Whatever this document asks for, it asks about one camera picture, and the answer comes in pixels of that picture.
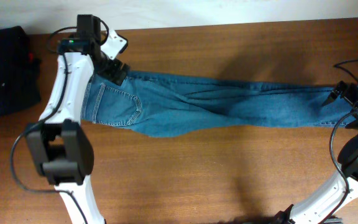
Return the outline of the blue denim jeans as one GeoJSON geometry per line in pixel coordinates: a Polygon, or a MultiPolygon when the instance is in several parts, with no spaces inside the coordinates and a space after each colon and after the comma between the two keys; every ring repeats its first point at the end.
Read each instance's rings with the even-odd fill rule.
{"type": "Polygon", "coordinates": [[[240,82],[130,72],[122,85],[94,76],[81,117],[94,124],[170,138],[227,126],[268,128],[345,126],[350,105],[325,99],[329,86],[240,82]]]}

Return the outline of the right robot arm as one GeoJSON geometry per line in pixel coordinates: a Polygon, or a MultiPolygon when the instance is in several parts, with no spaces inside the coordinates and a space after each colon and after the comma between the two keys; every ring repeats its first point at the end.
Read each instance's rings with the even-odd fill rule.
{"type": "MultiPolygon", "coordinates": [[[[339,82],[324,103],[328,105],[337,98],[344,99],[352,109],[335,124],[329,140],[331,147],[334,146],[337,129],[347,118],[353,117],[354,120],[346,128],[358,129],[358,83],[339,82]]],[[[339,155],[336,156],[332,149],[329,153],[335,173],[304,201],[279,211],[273,223],[342,223],[334,214],[358,198],[358,134],[344,145],[339,155]]]]}

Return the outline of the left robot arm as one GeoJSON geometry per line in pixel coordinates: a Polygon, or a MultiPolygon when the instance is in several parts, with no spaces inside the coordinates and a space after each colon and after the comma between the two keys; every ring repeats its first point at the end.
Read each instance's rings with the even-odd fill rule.
{"type": "Polygon", "coordinates": [[[58,44],[55,83],[39,121],[23,133],[35,169],[59,194],[72,223],[105,223],[91,186],[94,152],[81,128],[81,110],[93,75],[121,85],[129,66],[116,57],[127,40],[97,16],[79,14],[75,33],[58,44]]]}

